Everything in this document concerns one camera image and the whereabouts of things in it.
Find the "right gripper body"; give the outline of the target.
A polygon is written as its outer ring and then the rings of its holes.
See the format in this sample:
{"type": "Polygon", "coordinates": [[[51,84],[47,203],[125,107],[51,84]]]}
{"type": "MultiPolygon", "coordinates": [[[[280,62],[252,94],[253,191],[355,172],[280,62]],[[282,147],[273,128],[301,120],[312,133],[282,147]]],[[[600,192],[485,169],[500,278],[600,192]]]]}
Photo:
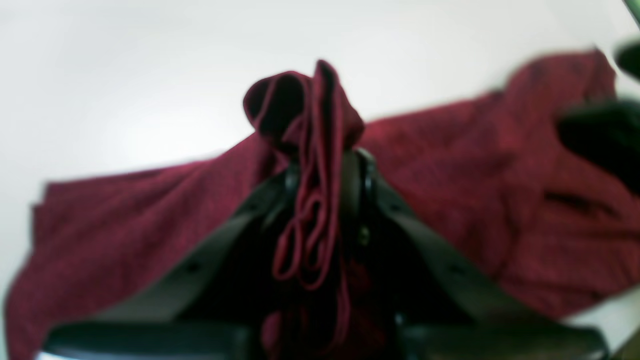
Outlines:
{"type": "Polygon", "coordinates": [[[640,103],[622,98],[583,105],[556,125],[558,137],[579,157],[617,177],[631,192],[640,192],[640,103]]]}

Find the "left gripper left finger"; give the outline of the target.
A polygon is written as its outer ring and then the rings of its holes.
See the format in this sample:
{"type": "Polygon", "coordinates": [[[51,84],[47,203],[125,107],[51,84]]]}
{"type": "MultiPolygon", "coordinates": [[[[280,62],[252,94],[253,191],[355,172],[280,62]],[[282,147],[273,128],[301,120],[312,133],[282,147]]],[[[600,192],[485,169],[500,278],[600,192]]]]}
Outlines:
{"type": "Polygon", "coordinates": [[[295,196],[300,167],[260,184],[233,215],[194,250],[142,291],[85,321],[50,331],[43,360],[249,360],[246,325],[182,321],[220,274],[228,254],[250,231],[295,196]]]}

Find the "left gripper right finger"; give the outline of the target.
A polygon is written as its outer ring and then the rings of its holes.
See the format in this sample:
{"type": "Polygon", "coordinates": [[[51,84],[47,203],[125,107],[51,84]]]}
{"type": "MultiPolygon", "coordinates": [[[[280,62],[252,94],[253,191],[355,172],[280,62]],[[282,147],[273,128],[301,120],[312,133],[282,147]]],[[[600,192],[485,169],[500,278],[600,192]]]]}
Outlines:
{"type": "Polygon", "coordinates": [[[391,328],[394,360],[606,360],[599,330],[567,326],[505,293],[437,234],[363,149],[342,156],[340,212],[391,328]]]}

